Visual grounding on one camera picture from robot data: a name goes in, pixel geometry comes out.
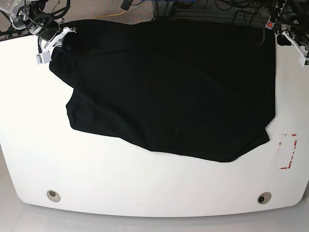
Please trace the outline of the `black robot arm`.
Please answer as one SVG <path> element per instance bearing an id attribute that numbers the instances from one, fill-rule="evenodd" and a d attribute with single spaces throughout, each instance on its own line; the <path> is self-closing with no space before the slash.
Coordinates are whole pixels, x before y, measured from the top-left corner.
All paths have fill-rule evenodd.
<path id="1" fill-rule="evenodd" d="M 309 1 L 308 0 L 287 0 L 285 8 L 291 10 L 279 15 L 279 22 L 289 31 L 289 35 L 299 46 L 309 51 Z"/>
<path id="2" fill-rule="evenodd" d="M 46 12 L 46 0 L 18 0 L 9 16 L 11 25 L 15 30 L 26 30 L 38 37 L 38 52 L 41 53 L 42 41 L 51 41 L 63 29 L 60 24 L 70 9 L 70 0 L 65 1 L 65 6 Z"/>

